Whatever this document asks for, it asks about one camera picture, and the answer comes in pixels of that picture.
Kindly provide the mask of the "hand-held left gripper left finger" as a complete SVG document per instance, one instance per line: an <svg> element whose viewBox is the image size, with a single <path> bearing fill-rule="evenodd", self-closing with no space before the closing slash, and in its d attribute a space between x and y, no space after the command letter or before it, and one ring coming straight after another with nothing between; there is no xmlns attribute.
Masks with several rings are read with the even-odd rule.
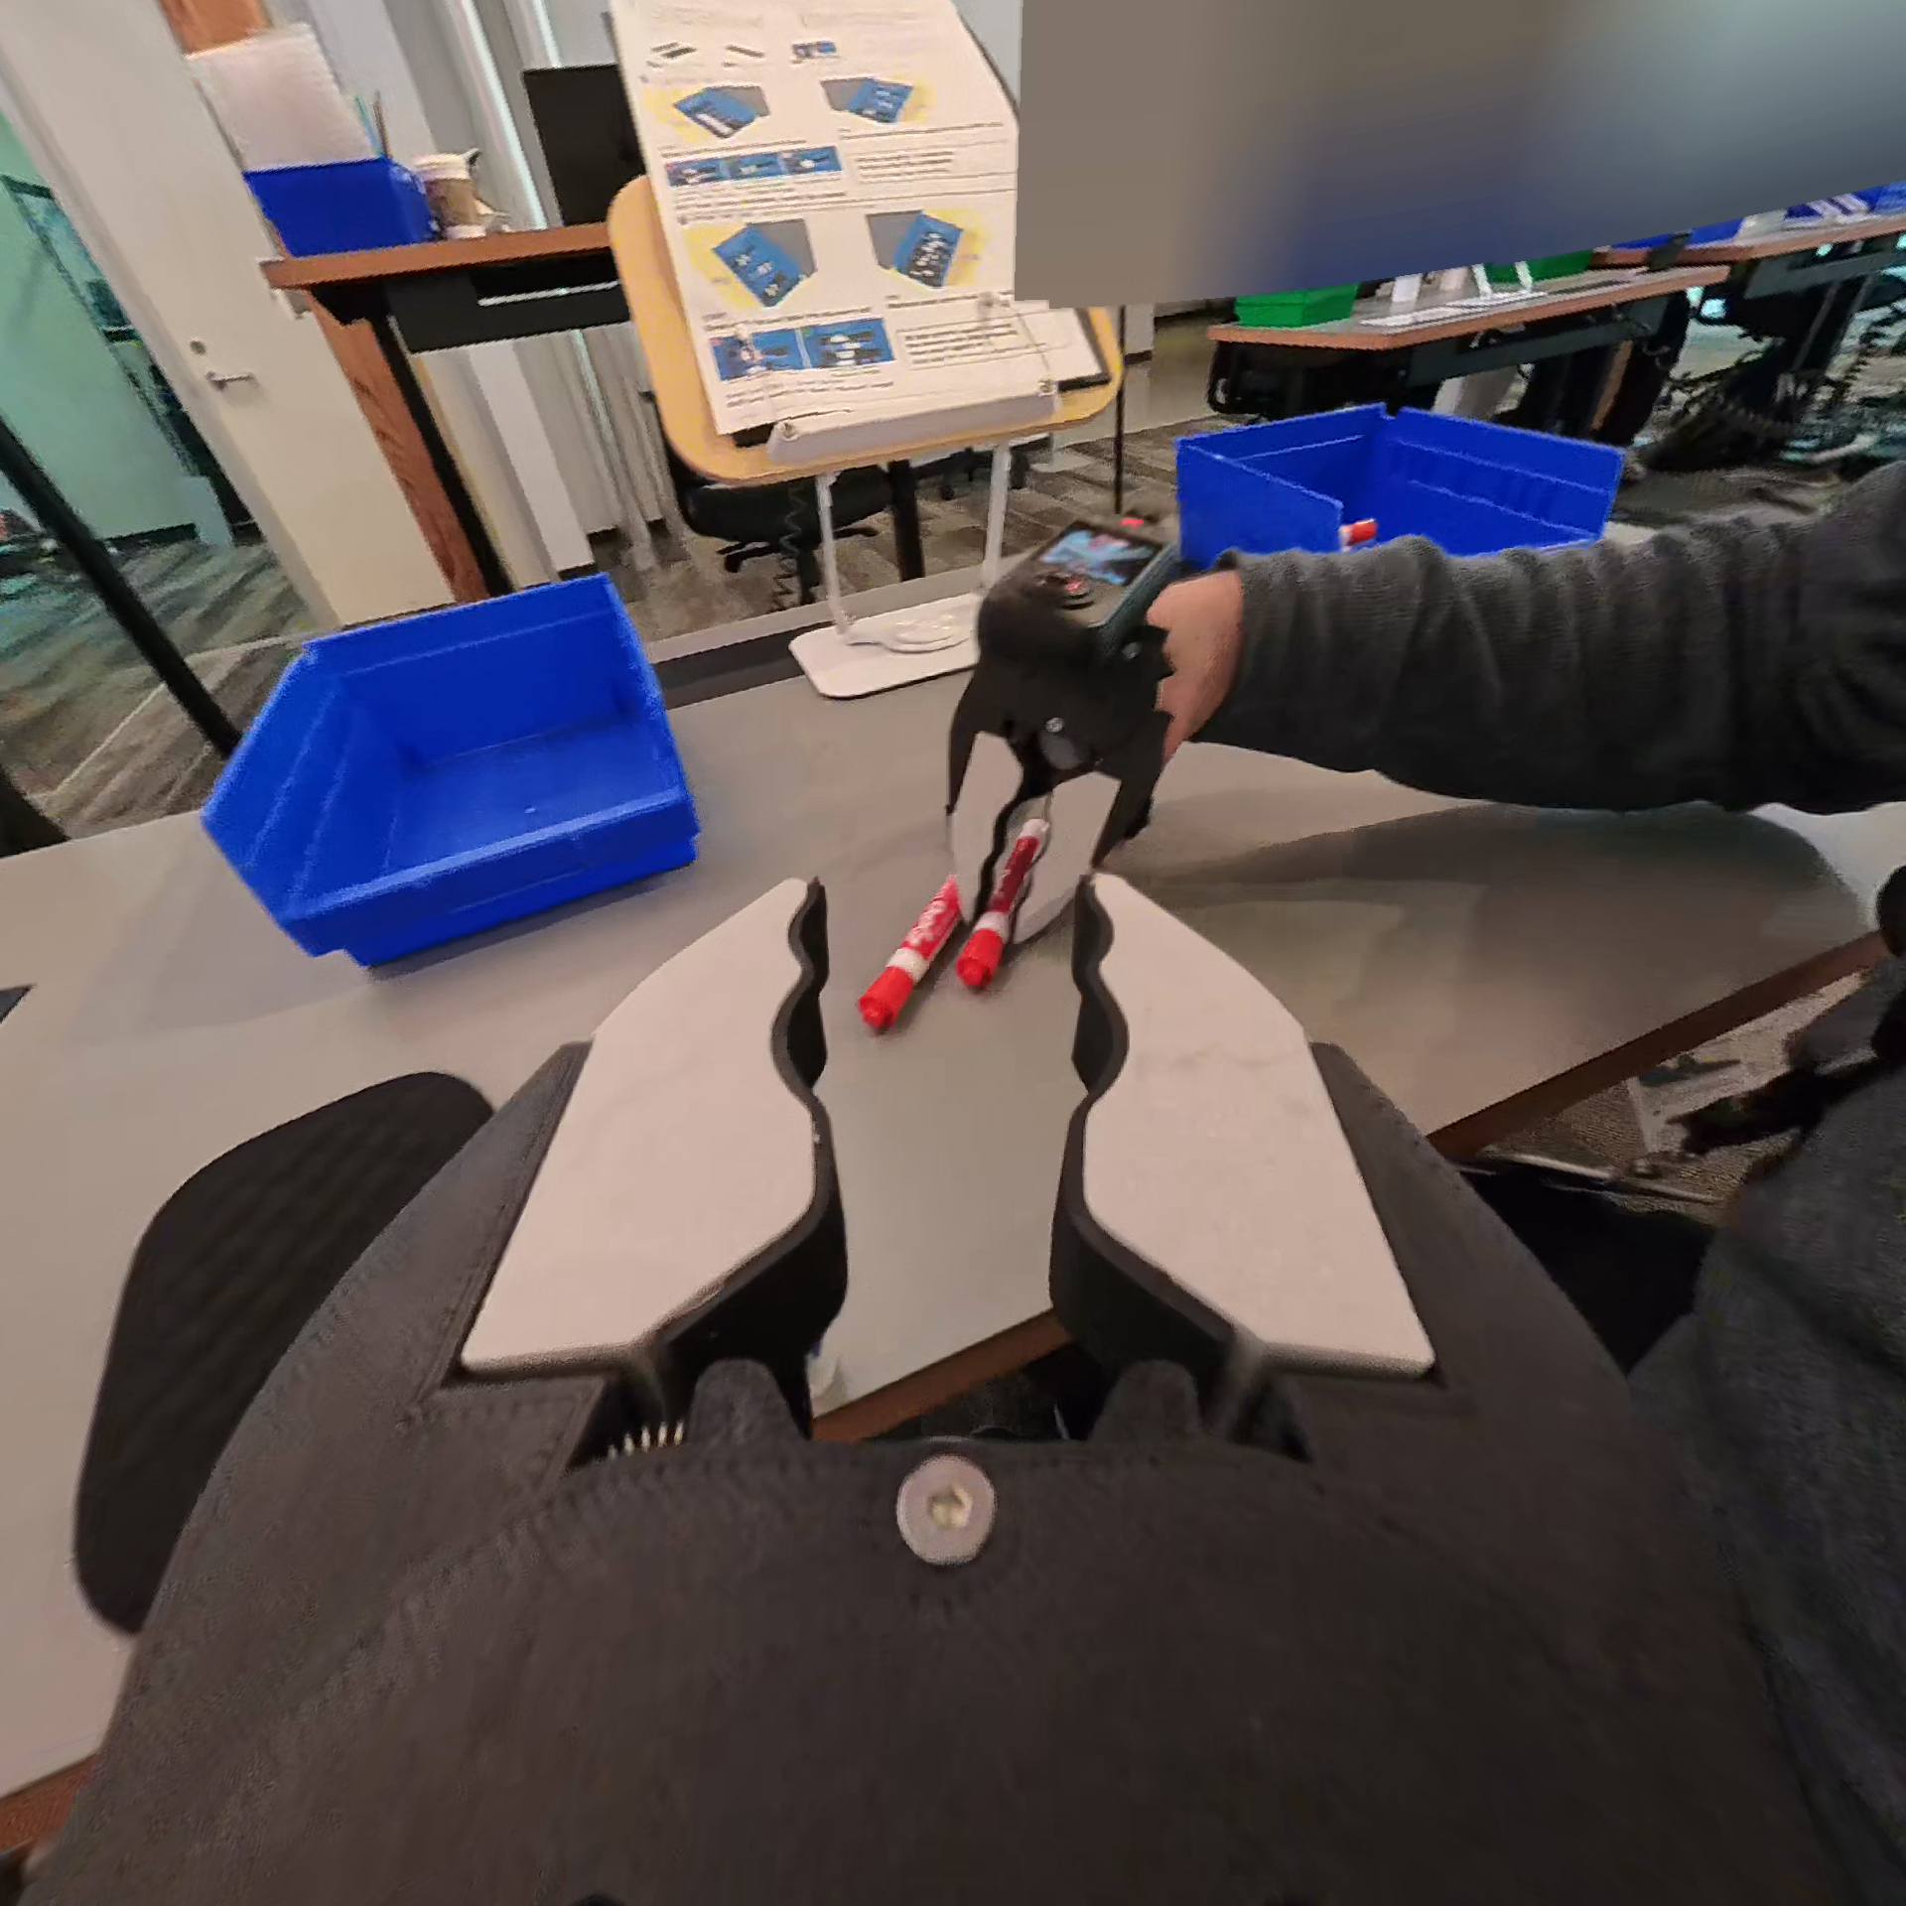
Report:
<svg viewBox="0 0 1906 1906"><path fill-rule="evenodd" d="M786 880L602 1022L498 1260L472 1375L804 1375L846 1303L828 896Z"/></svg>

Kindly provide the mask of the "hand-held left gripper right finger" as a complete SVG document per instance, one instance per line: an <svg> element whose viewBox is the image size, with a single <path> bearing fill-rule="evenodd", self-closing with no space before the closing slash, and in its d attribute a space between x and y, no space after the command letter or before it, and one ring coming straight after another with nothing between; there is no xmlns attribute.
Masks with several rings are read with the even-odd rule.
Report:
<svg viewBox="0 0 1906 1906"><path fill-rule="evenodd" d="M1300 1020L1122 878L1076 910L1084 1102L1052 1297L1110 1365L1429 1371L1433 1349Z"/></svg>

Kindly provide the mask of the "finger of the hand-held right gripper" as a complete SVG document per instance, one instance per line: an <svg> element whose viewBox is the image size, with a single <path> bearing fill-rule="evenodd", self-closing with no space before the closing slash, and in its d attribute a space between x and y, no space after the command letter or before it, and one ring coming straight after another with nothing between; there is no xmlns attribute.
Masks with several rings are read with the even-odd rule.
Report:
<svg viewBox="0 0 1906 1906"><path fill-rule="evenodd" d="M1052 824L1052 838L1024 896L1010 948L1042 938L1094 870L1100 828L1080 820L1046 820Z"/></svg>
<svg viewBox="0 0 1906 1906"><path fill-rule="evenodd" d="M1000 872L1026 824L1036 820L1036 792L1026 782L966 782L950 808L952 872L962 920L976 928L996 894Z"/></svg>

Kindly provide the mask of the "person's right forearm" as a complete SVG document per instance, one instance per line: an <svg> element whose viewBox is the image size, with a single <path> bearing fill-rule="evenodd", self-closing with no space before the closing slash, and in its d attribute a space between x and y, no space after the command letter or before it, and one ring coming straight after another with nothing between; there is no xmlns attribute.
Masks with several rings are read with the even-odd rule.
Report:
<svg viewBox="0 0 1906 1906"><path fill-rule="evenodd" d="M1222 568L1244 582L1246 648L1196 740L1555 810L1853 814L1905 796L1897 466L1801 522Z"/></svg>

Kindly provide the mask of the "person's right hand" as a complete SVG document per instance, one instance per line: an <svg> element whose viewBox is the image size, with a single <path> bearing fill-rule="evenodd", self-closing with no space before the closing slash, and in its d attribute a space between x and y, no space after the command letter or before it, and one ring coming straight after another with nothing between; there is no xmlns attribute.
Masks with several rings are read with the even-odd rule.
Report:
<svg viewBox="0 0 1906 1906"><path fill-rule="evenodd" d="M1244 658L1244 582L1238 570L1172 584L1148 612L1164 640L1168 676L1158 708L1166 718L1164 760L1208 728L1228 702Z"/></svg>

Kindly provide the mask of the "white document stand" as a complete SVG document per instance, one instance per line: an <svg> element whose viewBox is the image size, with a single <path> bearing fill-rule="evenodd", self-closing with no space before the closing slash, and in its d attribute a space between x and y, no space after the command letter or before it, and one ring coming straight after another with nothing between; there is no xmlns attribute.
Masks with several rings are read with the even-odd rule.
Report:
<svg viewBox="0 0 1906 1906"><path fill-rule="evenodd" d="M1008 572L1006 534L1014 452L1026 444L1002 442L992 452L980 584L962 596L916 608L860 616L846 608L834 514L836 476L822 474L814 480L828 624L796 636L792 656L822 698L864 700L916 682L966 674L976 666L980 608Z"/></svg>

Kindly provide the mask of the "black office chair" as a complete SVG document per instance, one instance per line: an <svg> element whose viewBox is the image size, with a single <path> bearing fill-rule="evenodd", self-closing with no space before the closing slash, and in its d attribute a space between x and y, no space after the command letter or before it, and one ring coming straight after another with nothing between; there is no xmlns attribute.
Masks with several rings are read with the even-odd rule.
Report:
<svg viewBox="0 0 1906 1906"><path fill-rule="evenodd" d="M666 466L686 528L724 548L734 574L748 560L778 558L794 566L798 600L810 604L820 586L822 524L814 480L782 480L764 486L720 484L666 448ZM896 566L904 582L926 576L926 546L920 518L918 464L896 460L840 474L832 488L832 522L838 538L858 532L886 514L894 524Z"/></svg>

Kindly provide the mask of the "blue plastic bin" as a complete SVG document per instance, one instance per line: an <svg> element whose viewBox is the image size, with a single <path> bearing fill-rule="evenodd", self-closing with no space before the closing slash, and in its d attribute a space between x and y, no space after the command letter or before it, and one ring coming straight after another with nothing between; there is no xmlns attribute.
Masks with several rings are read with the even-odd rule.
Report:
<svg viewBox="0 0 1906 1906"><path fill-rule="evenodd" d="M1597 542L1621 450L1383 404L1238 426L1178 444L1180 554L1345 554L1339 528L1375 518L1381 544L1453 558Z"/></svg>
<svg viewBox="0 0 1906 1906"><path fill-rule="evenodd" d="M424 185L390 157L247 171L245 183L295 261L438 239Z"/></svg>
<svg viewBox="0 0 1906 1906"><path fill-rule="evenodd" d="M700 846L662 684L600 574L311 642L201 818L283 934L362 968Z"/></svg>

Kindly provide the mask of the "wooden document board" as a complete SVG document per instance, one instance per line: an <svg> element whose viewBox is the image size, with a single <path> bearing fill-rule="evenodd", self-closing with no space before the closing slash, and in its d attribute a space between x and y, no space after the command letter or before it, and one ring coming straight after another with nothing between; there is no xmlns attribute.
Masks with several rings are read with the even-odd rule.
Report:
<svg viewBox="0 0 1906 1906"><path fill-rule="evenodd" d="M872 464L932 464L964 448L1034 442L1104 416L1124 394L1126 350L1116 320L1098 309L1086 311L1082 320L1108 378L1100 386L1062 392L1044 408L988 402L888 422L802 422L794 434L740 442L718 430L704 390L652 179L632 179L618 191L606 231L662 436L684 464L720 484L764 486Z"/></svg>

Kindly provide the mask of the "printed instruction sheet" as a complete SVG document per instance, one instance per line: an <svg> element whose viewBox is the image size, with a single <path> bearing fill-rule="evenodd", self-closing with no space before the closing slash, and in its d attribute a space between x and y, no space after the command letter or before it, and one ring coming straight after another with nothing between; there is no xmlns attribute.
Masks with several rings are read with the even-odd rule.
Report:
<svg viewBox="0 0 1906 1906"><path fill-rule="evenodd" d="M1110 386L1014 297L1018 119L956 5L614 5L698 376L776 462L1036 432Z"/></svg>

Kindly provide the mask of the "long wooden desk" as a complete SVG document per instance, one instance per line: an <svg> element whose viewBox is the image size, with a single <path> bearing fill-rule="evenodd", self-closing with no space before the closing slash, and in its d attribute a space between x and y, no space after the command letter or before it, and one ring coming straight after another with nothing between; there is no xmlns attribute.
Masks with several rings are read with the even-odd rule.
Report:
<svg viewBox="0 0 1906 1906"><path fill-rule="evenodd" d="M1787 219L1765 235L1711 245L1681 235L1653 251L1603 251L1587 273L1529 289L1479 289L1479 275L1465 273L1455 291L1411 307L1369 299L1323 324L1218 324L1208 404L1256 422L1367 404L1429 408L1471 376L1583 360L1585 372L1563 372L1539 406L1537 428L1593 436L1629 366L1669 344L1677 311L1695 314L1713 295L1759 314L1771 301L1821 295L1819 320L1799 342L1801 364L1821 364L1825 326L1845 328L1865 287L1903 265L1903 227L1903 211Z"/></svg>

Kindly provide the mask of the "person's grey sweater torso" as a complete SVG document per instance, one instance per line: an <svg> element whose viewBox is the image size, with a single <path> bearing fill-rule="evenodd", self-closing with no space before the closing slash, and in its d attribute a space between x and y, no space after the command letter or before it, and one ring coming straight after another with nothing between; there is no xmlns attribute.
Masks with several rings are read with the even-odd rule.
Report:
<svg viewBox="0 0 1906 1906"><path fill-rule="evenodd" d="M1903 1903L1903 1076L1743 1188L1633 1393L1717 1539L1843 1897Z"/></svg>

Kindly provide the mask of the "black monitor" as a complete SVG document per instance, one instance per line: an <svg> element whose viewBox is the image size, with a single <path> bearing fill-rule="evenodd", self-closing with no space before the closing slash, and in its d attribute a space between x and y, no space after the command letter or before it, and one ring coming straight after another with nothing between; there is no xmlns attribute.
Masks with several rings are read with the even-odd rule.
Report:
<svg viewBox="0 0 1906 1906"><path fill-rule="evenodd" d="M530 67L522 85L560 225L604 225L620 191L648 173L620 67Z"/></svg>

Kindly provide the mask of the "wooden standing desk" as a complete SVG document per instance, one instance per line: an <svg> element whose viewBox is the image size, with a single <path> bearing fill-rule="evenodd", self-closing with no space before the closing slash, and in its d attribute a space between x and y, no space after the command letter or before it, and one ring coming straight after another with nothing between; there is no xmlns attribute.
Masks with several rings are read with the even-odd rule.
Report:
<svg viewBox="0 0 1906 1906"><path fill-rule="evenodd" d="M608 227L556 227L472 241L261 263L267 283L307 301L370 424L404 504L456 604L514 584L482 520L414 360L630 320Z"/></svg>

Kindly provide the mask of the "white door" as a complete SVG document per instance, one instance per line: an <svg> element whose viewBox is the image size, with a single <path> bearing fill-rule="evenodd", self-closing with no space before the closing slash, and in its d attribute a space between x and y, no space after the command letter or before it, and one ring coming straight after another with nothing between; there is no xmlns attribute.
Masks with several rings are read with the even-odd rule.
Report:
<svg viewBox="0 0 1906 1906"><path fill-rule="evenodd" d="M261 273L265 223L157 5L7 3L23 143L321 628L378 616L360 568L382 470L313 322Z"/></svg>

